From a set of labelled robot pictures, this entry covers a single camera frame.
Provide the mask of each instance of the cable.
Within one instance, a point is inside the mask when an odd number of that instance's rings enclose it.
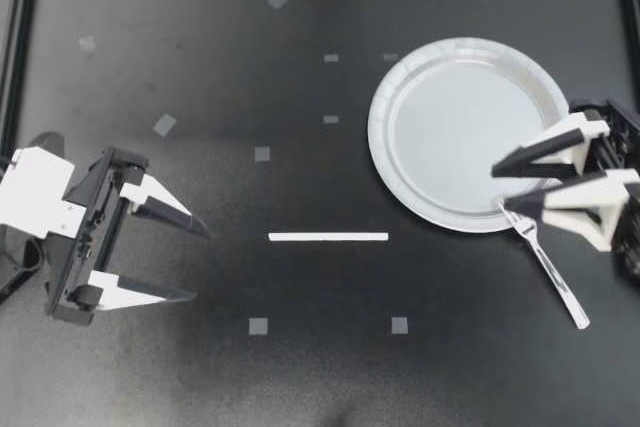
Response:
[[[11,252],[7,250],[6,233],[7,233],[7,227],[5,225],[1,225],[0,226],[0,256],[7,259],[11,263],[11,265],[13,265],[13,267],[19,272],[34,272],[40,269],[40,267],[42,267],[42,264],[44,263],[44,252],[42,251],[42,247],[40,246],[38,241],[33,238],[29,238],[25,241],[24,251],[23,251],[24,252],[23,261],[20,262],[18,261],[18,259],[16,259],[13,256]],[[24,258],[27,255],[27,249],[30,249],[30,248],[34,249],[35,253],[37,254],[37,260],[33,263],[33,265],[25,266]]]

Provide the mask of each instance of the black table surface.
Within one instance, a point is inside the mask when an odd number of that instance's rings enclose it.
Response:
[[[113,271],[197,290],[188,304],[85,329],[43,315],[45,272],[25,284],[0,307],[0,423],[637,425],[640,290],[611,258],[543,229],[591,318],[577,331],[515,234],[417,218],[366,143],[383,54],[448,37],[521,50],[569,99],[635,108],[622,19],[619,0],[37,0],[19,144],[62,132],[76,178],[106,145],[146,154],[215,236],[132,219],[119,240]],[[177,123],[161,137],[165,113]],[[270,231],[390,240],[272,244]],[[248,335],[250,317],[269,319],[267,336]]]

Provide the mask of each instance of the robotic arm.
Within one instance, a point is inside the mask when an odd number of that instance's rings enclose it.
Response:
[[[43,134],[15,151],[0,183],[0,224],[32,236],[32,251],[46,255],[47,314],[88,325],[94,311],[195,298],[106,272],[127,214],[209,235],[201,220],[146,173],[148,165],[142,156],[109,147],[68,189],[74,165],[64,159],[59,134]]]
[[[495,164],[492,175],[563,181],[504,206],[616,252],[640,279],[639,146],[640,117],[611,100],[574,102],[568,117]]]

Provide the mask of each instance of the fork handle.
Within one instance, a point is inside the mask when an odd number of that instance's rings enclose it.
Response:
[[[536,254],[536,257],[538,257],[538,260],[542,264],[544,271],[549,276],[549,279],[551,279],[551,282],[558,291],[558,294],[560,294],[560,297],[562,297],[564,305],[567,307],[567,310],[571,314],[573,321],[576,323],[576,327],[578,327],[578,329],[586,329],[587,327],[589,327],[589,324],[591,323],[589,317],[587,317],[587,314],[584,313],[580,302],[578,302],[576,296],[573,295],[573,292],[571,292],[571,289],[569,289],[567,283],[564,281],[560,273],[556,270],[553,262],[551,262],[551,259],[549,259],[540,245],[533,244],[532,247],[533,252]]]

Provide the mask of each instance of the gray square marker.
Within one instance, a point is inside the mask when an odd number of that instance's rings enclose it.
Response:
[[[78,39],[78,44],[80,44],[80,50],[86,53],[94,52],[97,48],[96,39],[92,35],[87,35],[86,37],[80,37]]]
[[[391,334],[406,335],[409,333],[409,322],[406,317],[391,317]]]
[[[249,318],[249,335],[267,335],[269,333],[269,319],[266,317]]]
[[[267,4],[273,7],[275,10],[280,10],[284,7],[284,4],[287,3],[288,0],[268,0]]]
[[[398,59],[400,58],[400,56],[398,54],[382,54],[382,59],[385,62],[396,62]]]
[[[271,148],[256,147],[253,155],[256,162],[269,162],[271,160]]]
[[[171,117],[169,114],[162,114],[160,120],[156,122],[156,125],[153,127],[153,130],[156,131],[162,137],[166,136],[173,126],[176,125],[176,119]]]

